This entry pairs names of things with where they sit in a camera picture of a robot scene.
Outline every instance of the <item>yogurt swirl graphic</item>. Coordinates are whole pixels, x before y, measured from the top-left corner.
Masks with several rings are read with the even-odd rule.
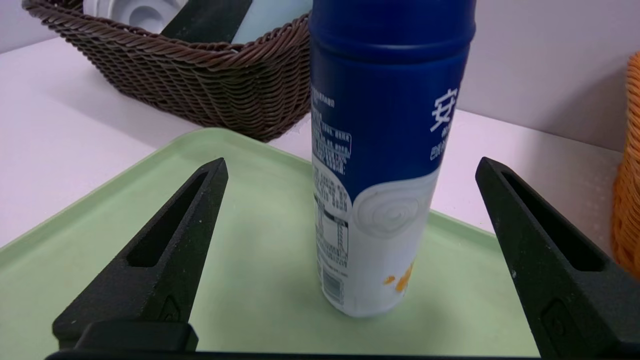
[[[410,180],[374,185],[353,203],[351,221],[362,233],[391,240],[420,222],[424,227],[438,171]]]

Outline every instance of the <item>white wall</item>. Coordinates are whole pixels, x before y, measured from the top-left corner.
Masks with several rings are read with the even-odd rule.
[[[20,4],[20,0],[0,0],[0,53],[56,36]]]
[[[458,107],[614,150],[640,0],[477,0]]]

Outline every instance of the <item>orange wicker basket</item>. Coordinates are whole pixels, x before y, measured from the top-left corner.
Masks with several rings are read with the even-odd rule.
[[[203,126],[268,141],[310,108],[308,15],[247,44],[189,44],[83,14],[83,0],[22,7],[118,91]]]
[[[612,249],[616,261],[640,279],[640,53],[627,70],[627,141],[614,184]]]

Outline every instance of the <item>bottle label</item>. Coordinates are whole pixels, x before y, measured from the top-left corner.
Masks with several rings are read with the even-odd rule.
[[[466,53],[385,65],[311,50],[318,275],[335,307],[371,316],[407,289]]]

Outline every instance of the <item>white object in basket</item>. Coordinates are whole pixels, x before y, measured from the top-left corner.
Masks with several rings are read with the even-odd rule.
[[[233,44],[255,41],[269,31],[311,11],[313,0],[253,0]]]
[[[84,0],[87,15],[160,33],[188,0]]]

